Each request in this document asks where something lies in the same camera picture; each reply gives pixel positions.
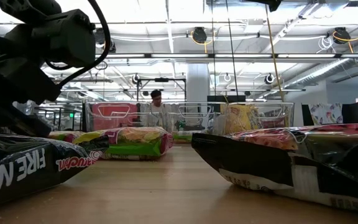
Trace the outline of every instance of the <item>clear plastic bin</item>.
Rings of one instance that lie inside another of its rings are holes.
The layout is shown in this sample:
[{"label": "clear plastic bin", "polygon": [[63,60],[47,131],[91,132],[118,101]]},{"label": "clear plastic bin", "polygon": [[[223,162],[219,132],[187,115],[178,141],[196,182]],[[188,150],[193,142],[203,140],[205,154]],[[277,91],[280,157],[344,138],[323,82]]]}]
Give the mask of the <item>clear plastic bin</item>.
[{"label": "clear plastic bin", "polygon": [[224,134],[293,126],[294,103],[230,103]]},{"label": "clear plastic bin", "polygon": [[227,103],[163,103],[163,126],[176,144],[190,144],[193,133],[224,134]]},{"label": "clear plastic bin", "polygon": [[160,113],[152,111],[148,102],[89,102],[85,104],[85,112],[87,131],[162,126]]}]

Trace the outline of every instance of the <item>black snack bag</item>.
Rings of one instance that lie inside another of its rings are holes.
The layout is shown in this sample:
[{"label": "black snack bag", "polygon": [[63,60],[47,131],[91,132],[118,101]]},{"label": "black snack bag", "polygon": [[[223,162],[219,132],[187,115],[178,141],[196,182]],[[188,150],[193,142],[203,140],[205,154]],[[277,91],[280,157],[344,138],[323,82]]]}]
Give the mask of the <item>black snack bag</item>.
[{"label": "black snack bag", "polygon": [[94,141],[94,147],[81,147],[0,134],[0,203],[61,184],[94,164],[108,148],[108,138]]},{"label": "black snack bag", "polygon": [[358,124],[194,134],[191,145],[233,184],[358,212]]}]

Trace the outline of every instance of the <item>wooden table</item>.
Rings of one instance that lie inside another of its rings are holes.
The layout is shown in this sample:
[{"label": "wooden table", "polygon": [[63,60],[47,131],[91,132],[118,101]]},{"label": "wooden table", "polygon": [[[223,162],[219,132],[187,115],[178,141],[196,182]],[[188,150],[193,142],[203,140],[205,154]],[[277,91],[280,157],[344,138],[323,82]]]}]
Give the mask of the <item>wooden table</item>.
[{"label": "wooden table", "polygon": [[0,223],[358,223],[358,213],[233,186],[190,147],[174,147],[158,162],[98,161],[1,205]]}]

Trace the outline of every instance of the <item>snack bag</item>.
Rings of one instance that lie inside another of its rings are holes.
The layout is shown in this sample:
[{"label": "snack bag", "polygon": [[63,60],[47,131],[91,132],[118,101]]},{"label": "snack bag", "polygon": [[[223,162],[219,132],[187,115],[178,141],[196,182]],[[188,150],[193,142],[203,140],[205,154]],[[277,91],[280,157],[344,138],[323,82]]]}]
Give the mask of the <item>snack bag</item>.
[{"label": "snack bag", "polygon": [[75,144],[108,136],[109,147],[103,159],[149,160],[164,155],[173,145],[172,135],[160,127],[114,128],[82,134]]},{"label": "snack bag", "polygon": [[225,134],[243,130],[261,129],[258,108],[251,105],[221,105],[222,114],[226,114]]},{"label": "snack bag", "polygon": [[358,124],[194,134],[192,147],[233,184],[358,211]]},{"label": "snack bag", "polygon": [[84,147],[63,141],[0,134],[0,203],[56,186],[94,164],[108,138]]},{"label": "snack bag", "polygon": [[48,138],[73,143],[74,139],[83,133],[82,131],[52,131]]}]

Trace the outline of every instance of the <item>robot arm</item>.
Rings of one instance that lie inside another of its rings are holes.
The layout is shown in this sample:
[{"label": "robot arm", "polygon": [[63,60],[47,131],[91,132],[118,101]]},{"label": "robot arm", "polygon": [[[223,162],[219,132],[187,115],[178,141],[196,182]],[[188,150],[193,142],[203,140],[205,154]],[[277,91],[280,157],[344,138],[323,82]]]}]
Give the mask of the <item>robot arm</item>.
[{"label": "robot arm", "polygon": [[[111,43],[107,22],[95,0],[89,0],[98,15],[106,50],[96,61],[95,25],[79,9],[62,12],[54,0],[0,0],[0,8],[21,21],[0,37],[0,127],[17,134],[47,136],[48,126],[12,106],[14,101],[41,104],[55,101],[64,84],[102,62]],[[81,68],[59,84],[40,69],[45,62],[64,62]]]}]

